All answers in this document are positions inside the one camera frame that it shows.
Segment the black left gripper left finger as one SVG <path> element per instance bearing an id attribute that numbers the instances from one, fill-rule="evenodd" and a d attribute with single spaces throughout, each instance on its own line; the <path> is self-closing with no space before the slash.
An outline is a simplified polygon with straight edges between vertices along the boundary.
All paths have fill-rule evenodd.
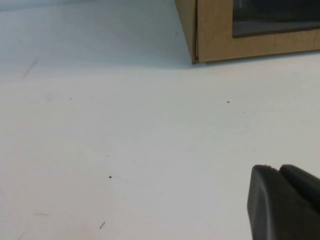
<path id="1" fill-rule="evenodd" d="M 320 204 L 303 198 L 280 169 L 266 165 L 252 168 L 247 212 L 254 240 L 320 238 Z"/>

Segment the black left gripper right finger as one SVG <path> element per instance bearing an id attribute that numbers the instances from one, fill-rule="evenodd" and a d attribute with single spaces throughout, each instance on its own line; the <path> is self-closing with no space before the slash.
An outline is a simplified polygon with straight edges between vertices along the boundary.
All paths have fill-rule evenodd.
<path id="1" fill-rule="evenodd" d="M 282 165 L 280 173 L 293 188 L 313 205 L 320 204 L 320 179 L 294 165 Z"/>

